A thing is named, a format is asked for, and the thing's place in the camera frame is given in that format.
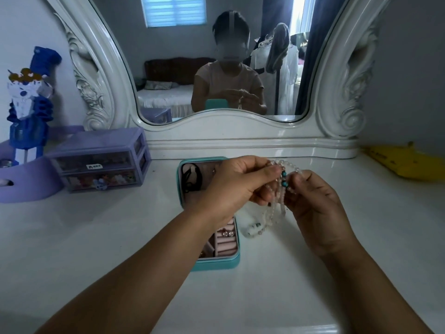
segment yellow bag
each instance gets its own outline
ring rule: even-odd
[[[416,151],[413,142],[408,146],[366,146],[363,150],[401,177],[445,181],[445,161]]]

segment vanity table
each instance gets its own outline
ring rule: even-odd
[[[369,157],[288,158],[339,193],[353,229],[403,297],[436,333],[445,328],[442,184],[398,178]],[[142,187],[1,205],[2,333],[32,333],[181,212],[178,160],[155,160]],[[262,213],[248,203],[242,230]],[[191,273],[154,333],[345,333],[326,269],[290,213],[262,236],[240,236],[237,268]]]

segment white label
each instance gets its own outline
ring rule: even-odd
[[[87,164],[86,168],[88,170],[98,170],[98,169],[103,169],[104,167],[101,164]]]

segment striped blind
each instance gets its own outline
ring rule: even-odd
[[[142,0],[147,27],[204,24],[206,0]]]

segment person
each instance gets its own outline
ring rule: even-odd
[[[209,236],[249,200],[259,205],[271,201],[264,185],[279,178],[281,168],[267,164],[266,158],[254,156],[224,161],[197,203],[71,300],[36,334],[149,333]],[[309,170],[290,174],[288,181],[297,194],[286,193],[286,206],[335,280],[354,330],[431,334],[359,243],[335,190]]]
[[[230,16],[233,16],[233,32]],[[243,110],[266,114],[264,86],[259,75],[242,63],[249,48],[248,23],[239,12],[225,11],[216,19],[213,34],[218,60],[204,65],[195,75],[193,111],[204,110],[208,99],[225,99],[230,108],[237,109],[241,104]]]

